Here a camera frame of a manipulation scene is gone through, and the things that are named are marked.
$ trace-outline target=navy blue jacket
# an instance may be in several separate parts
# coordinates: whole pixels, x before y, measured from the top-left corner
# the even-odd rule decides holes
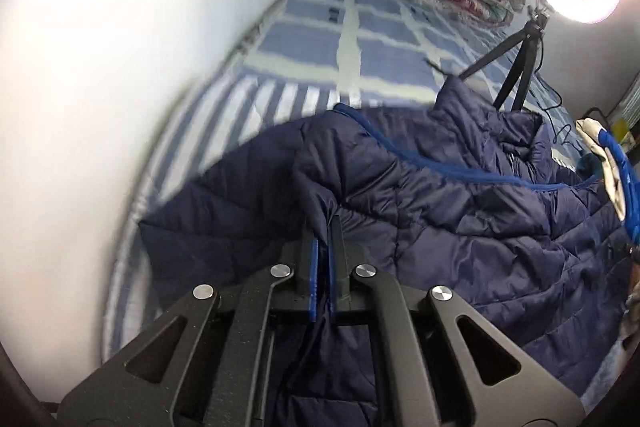
[[[140,227],[169,306],[274,263],[304,219],[325,242],[334,216],[373,264],[450,286],[578,395],[617,336],[630,259],[602,182],[552,160],[540,115],[498,113],[454,77],[433,108],[338,104],[267,130]],[[366,330],[326,313],[283,327],[274,368],[278,425],[372,422]]]

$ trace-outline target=gray wall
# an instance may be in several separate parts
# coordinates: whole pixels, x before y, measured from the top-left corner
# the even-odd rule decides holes
[[[525,20],[526,15],[516,17],[512,29]],[[575,23],[559,14],[550,20],[542,73],[562,94],[574,118],[593,105],[611,110],[638,70],[640,0],[621,0],[615,12],[596,25]]]

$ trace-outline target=bed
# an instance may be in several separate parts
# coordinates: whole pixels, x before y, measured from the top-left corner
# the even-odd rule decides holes
[[[122,226],[104,314],[102,359],[161,313],[137,222],[225,152],[262,129],[342,102],[352,107],[433,103],[459,73],[506,36],[407,0],[279,0],[225,67],[185,95],[149,159]],[[493,100],[517,50],[468,79]],[[513,103],[513,93],[505,107]],[[540,76],[525,108],[548,122],[556,161],[575,168],[584,146]]]

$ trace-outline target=silver screw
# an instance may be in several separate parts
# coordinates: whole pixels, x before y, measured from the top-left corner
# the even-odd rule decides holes
[[[213,296],[213,286],[209,286],[208,284],[196,286],[193,289],[193,296],[201,301],[204,299],[210,299]]]
[[[376,267],[370,264],[358,264],[356,266],[356,275],[359,277],[373,277],[376,274]]]
[[[453,292],[446,286],[434,286],[431,288],[431,295],[438,301],[448,301],[453,296]]]
[[[270,271],[271,275],[278,279],[282,279],[291,274],[291,269],[286,264],[274,264]]]

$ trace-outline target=bed sheet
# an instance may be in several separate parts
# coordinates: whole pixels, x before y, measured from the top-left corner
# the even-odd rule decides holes
[[[262,129],[342,102],[353,107],[433,103],[444,76],[459,73],[506,36],[472,28],[405,0],[279,0],[228,65],[174,111],[143,173],[114,255],[103,323],[107,360],[160,313],[137,222],[184,183]],[[468,79],[493,100],[516,50]],[[506,102],[511,107],[513,93]],[[538,77],[525,107],[562,129],[554,158],[575,166],[583,145],[564,108]]]

